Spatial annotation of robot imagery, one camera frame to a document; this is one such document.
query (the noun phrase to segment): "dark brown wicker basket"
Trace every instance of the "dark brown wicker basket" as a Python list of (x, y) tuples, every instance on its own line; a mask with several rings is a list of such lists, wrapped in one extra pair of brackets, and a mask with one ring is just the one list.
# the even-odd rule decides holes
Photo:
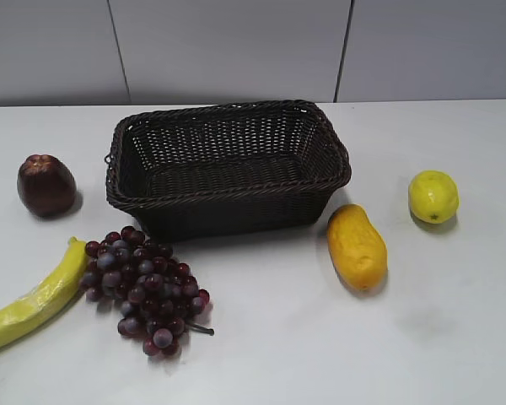
[(108, 202), (172, 242), (314, 223), (348, 183), (348, 154), (302, 100), (155, 111), (122, 120)]

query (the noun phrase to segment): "grape stem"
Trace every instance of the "grape stem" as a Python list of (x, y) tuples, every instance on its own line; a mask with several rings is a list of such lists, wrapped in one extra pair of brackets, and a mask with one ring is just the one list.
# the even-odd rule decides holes
[(201, 332), (201, 333), (206, 333), (206, 334), (208, 334), (210, 336), (213, 336), (213, 334), (215, 333), (215, 331), (211, 327), (202, 327), (202, 326), (197, 325), (196, 323), (193, 323), (191, 321), (186, 321), (186, 325), (190, 329), (193, 329), (194, 331)]

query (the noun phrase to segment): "gray wall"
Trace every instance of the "gray wall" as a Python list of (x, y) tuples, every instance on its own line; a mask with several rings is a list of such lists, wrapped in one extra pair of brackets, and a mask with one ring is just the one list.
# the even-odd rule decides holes
[(351, 0), (0, 0), (0, 105), (506, 98), (506, 0), (353, 3), (337, 89)]

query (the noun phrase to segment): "banana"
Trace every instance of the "banana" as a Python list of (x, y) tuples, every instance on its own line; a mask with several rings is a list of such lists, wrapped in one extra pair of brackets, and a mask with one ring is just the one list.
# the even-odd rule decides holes
[(60, 311), (78, 291), (88, 257), (86, 242), (71, 238), (55, 270), (27, 295), (0, 310), (0, 348), (33, 331)]

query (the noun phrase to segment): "basket rim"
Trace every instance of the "basket rim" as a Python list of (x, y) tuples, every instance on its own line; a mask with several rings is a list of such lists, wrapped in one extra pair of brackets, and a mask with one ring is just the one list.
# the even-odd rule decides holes
[[(258, 110), (259, 108), (270, 109), (273, 107), (288, 106), (292, 108), (299, 107), (302, 112), (309, 112), (314, 114), (318, 123), (323, 127), (322, 129), (327, 133), (331, 145), (337, 151), (338, 168), (337, 173), (324, 178), (304, 179), (294, 181), (270, 181), (263, 184), (254, 186), (239, 186), (227, 188), (217, 191), (193, 192), (173, 196), (160, 196), (160, 197), (136, 197), (128, 196), (123, 193), (118, 186), (120, 179), (120, 162), (121, 162), (121, 143), (123, 134), (127, 127), (133, 121), (143, 119), (153, 119), (154, 116), (158, 119), (179, 120), (188, 117), (195, 119), (193, 116), (206, 116), (213, 113), (228, 112), (230, 109), (236, 109), (237, 112), (247, 110)], [(203, 107), (190, 107), (183, 109), (173, 109), (166, 111), (150, 111), (134, 114), (123, 118), (115, 127), (112, 145), (109, 154), (105, 157), (105, 162), (108, 165), (106, 177), (106, 191), (107, 201), (115, 208), (124, 210), (134, 210), (134, 208), (158, 208), (176, 203), (201, 203), (211, 202), (217, 200), (229, 200), (242, 197), (254, 197), (269, 194), (280, 194), (286, 192), (322, 192), (325, 190), (335, 190), (341, 186), (345, 186), (351, 177), (351, 167), (348, 163), (348, 152), (342, 144), (339, 137), (336, 135), (331, 122), (315, 103), (305, 100), (267, 100), (249, 103), (229, 103), (223, 105), (211, 105)]]

